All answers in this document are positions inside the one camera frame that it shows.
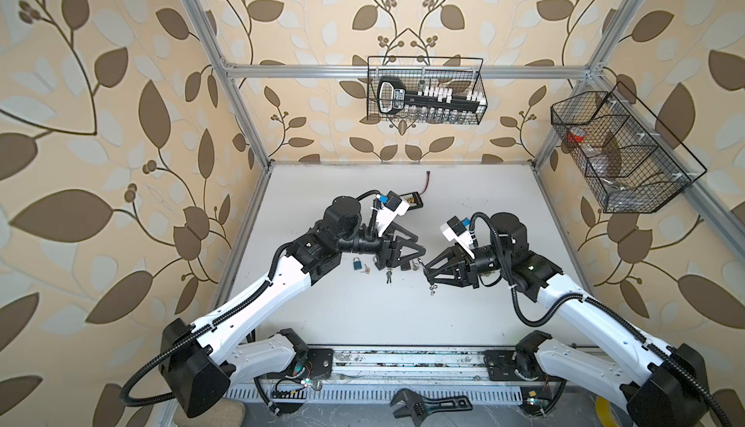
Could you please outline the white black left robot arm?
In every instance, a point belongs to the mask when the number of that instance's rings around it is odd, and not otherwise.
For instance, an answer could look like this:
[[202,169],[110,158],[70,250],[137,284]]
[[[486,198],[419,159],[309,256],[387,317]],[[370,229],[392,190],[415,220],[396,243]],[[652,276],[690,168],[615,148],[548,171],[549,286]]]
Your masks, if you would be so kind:
[[178,318],[169,324],[161,352],[124,384],[120,403],[142,408],[176,400],[194,418],[207,413],[237,382],[304,371],[308,346],[294,330],[252,343],[248,336],[284,303],[336,269],[344,254],[369,254],[379,270],[409,269],[426,250],[397,219],[420,206],[378,190],[335,198],[306,233],[277,248],[269,271],[256,282],[194,322]]

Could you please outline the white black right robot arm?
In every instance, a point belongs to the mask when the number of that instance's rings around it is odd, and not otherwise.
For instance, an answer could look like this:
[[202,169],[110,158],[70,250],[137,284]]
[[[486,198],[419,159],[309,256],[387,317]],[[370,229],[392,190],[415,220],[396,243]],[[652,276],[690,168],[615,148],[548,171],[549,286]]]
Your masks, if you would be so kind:
[[515,347],[521,378],[576,384],[637,426],[695,426],[708,413],[733,425],[709,391],[704,359],[695,349],[670,346],[639,329],[532,252],[518,217],[454,217],[442,234],[452,245],[424,265],[428,283],[477,289],[483,275],[498,273],[518,320],[532,330]]

